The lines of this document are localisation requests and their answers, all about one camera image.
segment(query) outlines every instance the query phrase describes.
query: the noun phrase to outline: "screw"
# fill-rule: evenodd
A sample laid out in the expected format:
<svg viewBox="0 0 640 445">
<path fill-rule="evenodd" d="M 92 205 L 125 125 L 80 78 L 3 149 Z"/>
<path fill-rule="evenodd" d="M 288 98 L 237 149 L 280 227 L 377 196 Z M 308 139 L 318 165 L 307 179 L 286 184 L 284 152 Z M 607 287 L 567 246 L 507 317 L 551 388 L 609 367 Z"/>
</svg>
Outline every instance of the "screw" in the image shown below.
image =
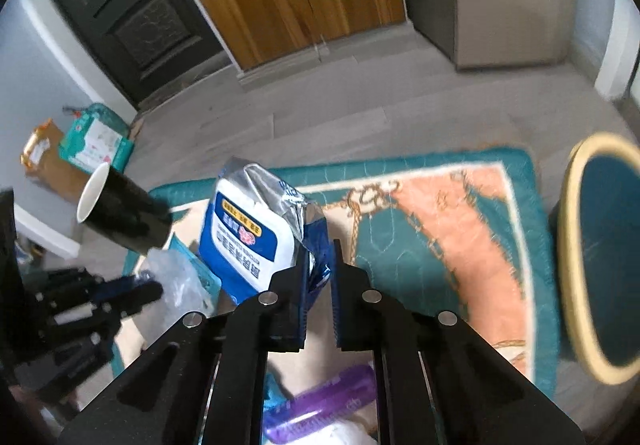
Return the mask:
<svg viewBox="0 0 640 445">
<path fill-rule="evenodd" d="M 362 300 L 364 302 L 375 304 L 382 300 L 382 294 L 378 290 L 367 290 L 362 292 Z"/>
<path fill-rule="evenodd" d="M 264 291 L 258 295 L 258 302 L 263 306 L 270 306 L 276 304 L 278 301 L 278 294 L 274 291 Z"/>
<path fill-rule="evenodd" d="M 458 317 L 452 311 L 441 311 L 438 313 L 438 321 L 443 326 L 455 326 L 458 322 Z"/>
<path fill-rule="evenodd" d="M 194 328 L 196 326 L 199 326 L 201 322 L 202 322 L 202 315 L 200 315 L 196 311 L 192 311 L 191 313 L 188 313 L 182 318 L 182 324 L 184 324 L 188 328 Z"/>
</svg>

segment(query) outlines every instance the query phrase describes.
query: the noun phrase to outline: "yellow stool rim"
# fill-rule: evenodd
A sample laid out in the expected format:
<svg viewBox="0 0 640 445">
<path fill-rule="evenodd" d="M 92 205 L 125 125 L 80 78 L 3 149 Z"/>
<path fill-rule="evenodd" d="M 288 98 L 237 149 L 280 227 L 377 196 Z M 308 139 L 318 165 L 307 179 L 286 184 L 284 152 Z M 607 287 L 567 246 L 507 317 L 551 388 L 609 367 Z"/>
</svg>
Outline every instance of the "yellow stool rim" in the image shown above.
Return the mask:
<svg viewBox="0 0 640 445">
<path fill-rule="evenodd" d="M 558 268 L 564 319 L 575 354 L 596 380 L 623 383 L 640 371 L 640 357 L 625 365 L 606 358 L 591 317 L 582 261 L 580 185 L 587 162 L 595 156 L 614 156 L 640 174 L 640 149 L 621 136 L 596 133 L 574 147 L 564 175 L 558 213 Z"/>
</svg>

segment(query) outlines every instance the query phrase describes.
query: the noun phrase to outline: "wet wipes package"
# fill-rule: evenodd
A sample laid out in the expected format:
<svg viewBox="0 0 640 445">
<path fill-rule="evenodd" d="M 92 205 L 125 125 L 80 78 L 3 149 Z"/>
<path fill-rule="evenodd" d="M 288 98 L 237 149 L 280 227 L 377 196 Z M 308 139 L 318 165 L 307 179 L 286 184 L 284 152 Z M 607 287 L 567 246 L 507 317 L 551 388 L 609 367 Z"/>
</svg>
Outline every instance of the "wet wipes package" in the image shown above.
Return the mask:
<svg viewBox="0 0 640 445">
<path fill-rule="evenodd" d="M 313 303 L 334 268 L 320 207 L 254 162 L 232 158 L 220 173 L 200 237 L 200 256 L 241 303 L 269 288 L 271 276 L 309 252 L 307 298 Z"/>
</svg>

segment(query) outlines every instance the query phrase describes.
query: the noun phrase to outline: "brown box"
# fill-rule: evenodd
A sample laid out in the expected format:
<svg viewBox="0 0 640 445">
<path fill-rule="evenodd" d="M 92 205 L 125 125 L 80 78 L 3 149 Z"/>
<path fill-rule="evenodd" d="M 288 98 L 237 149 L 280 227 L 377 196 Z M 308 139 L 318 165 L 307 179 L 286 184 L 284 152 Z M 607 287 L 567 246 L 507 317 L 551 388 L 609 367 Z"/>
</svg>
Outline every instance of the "brown box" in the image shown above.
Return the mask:
<svg viewBox="0 0 640 445">
<path fill-rule="evenodd" d="M 59 157 L 58 145 L 63 136 L 49 118 L 31 133 L 20 162 L 28 178 L 39 180 L 69 203 L 76 204 L 89 175 Z"/>
</svg>

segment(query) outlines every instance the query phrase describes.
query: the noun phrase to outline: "purple tube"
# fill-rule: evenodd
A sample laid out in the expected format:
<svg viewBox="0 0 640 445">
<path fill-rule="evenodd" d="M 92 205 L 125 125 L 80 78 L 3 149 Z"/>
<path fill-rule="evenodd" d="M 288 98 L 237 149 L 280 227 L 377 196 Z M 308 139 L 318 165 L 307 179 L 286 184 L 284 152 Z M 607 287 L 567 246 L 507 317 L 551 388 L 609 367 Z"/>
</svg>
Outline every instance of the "purple tube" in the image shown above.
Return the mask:
<svg viewBox="0 0 640 445">
<path fill-rule="evenodd" d="M 276 445 L 308 436 L 376 399 L 372 364 L 348 367 L 328 382 L 265 411 L 262 430 Z"/>
</svg>

